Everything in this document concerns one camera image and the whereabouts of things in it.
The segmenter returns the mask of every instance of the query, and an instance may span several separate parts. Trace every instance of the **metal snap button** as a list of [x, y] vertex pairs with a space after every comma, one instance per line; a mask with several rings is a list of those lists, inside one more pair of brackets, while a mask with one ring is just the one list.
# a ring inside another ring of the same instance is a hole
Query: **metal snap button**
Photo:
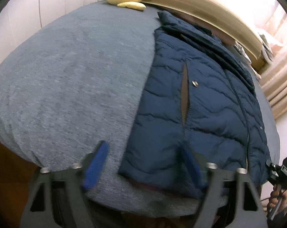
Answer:
[[72, 168], [73, 168], [73, 169], [82, 168], [82, 164], [81, 164], [81, 163], [74, 163], [74, 164], [72, 164]]
[[48, 167], [43, 167], [40, 169], [40, 173], [44, 174], [44, 173], [49, 173], [50, 169]]
[[215, 163], [207, 163], [207, 167], [209, 168], [209, 169], [217, 169], [217, 164], [215, 164]]
[[193, 86], [195, 86], [195, 87], [198, 87], [198, 86], [199, 86], [199, 84], [198, 84], [197, 81], [192, 81], [192, 84], [193, 84]]
[[247, 169], [244, 169], [244, 168], [237, 168], [237, 172], [239, 174], [247, 174], [248, 173]]

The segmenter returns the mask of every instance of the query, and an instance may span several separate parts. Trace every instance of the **wooden bed frame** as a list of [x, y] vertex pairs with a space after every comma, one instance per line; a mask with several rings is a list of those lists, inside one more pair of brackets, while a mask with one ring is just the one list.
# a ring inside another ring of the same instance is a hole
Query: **wooden bed frame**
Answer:
[[143, 0], [196, 17], [238, 41], [252, 62], [260, 58], [262, 39], [252, 25], [248, 25], [220, 0]]

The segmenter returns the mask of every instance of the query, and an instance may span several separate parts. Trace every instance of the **gray fabric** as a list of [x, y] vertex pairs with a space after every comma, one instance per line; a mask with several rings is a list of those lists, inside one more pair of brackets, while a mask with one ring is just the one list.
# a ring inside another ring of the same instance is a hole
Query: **gray fabric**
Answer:
[[234, 47], [227, 47], [238, 59], [242, 62], [244, 67], [249, 71], [252, 76], [253, 83], [255, 86], [255, 93], [257, 100], [259, 102], [262, 120], [264, 122], [264, 131], [267, 136], [267, 145], [270, 151], [271, 160], [273, 163], [279, 163], [280, 155], [280, 139], [279, 134], [276, 129], [276, 123], [274, 116], [272, 114], [271, 106], [258, 83], [256, 75], [252, 68], [248, 65], [248, 62], [239, 54], [239, 52]]
[[93, 3], [14, 50], [0, 65], [0, 142], [60, 170], [106, 140], [109, 156], [88, 197], [126, 212], [181, 216], [198, 202], [137, 189], [117, 174], [154, 56], [157, 11]]

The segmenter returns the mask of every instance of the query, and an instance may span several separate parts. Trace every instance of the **quilted jacket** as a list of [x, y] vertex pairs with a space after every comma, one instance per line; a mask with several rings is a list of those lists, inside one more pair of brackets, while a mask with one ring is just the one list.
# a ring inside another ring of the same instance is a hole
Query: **quilted jacket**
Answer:
[[219, 168], [247, 168], [267, 181], [270, 159], [250, 74], [209, 29], [158, 13], [155, 57], [119, 173], [160, 189], [198, 197], [179, 147]]

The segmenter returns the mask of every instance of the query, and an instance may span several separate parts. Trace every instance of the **hand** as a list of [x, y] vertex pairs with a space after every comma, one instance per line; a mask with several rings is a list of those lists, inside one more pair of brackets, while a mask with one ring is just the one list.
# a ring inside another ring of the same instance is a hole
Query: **hand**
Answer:
[[287, 205], [287, 190], [282, 189], [279, 193], [279, 191], [277, 190], [277, 185], [274, 185], [273, 191], [271, 192], [271, 197], [269, 198], [269, 203], [267, 205], [267, 212], [270, 212], [270, 210], [276, 206], [276, 204], [278, 203], [277, 197], [279, 194], [281, 194], [282, 196], [282, 202], [277, 213], [285, 209]]

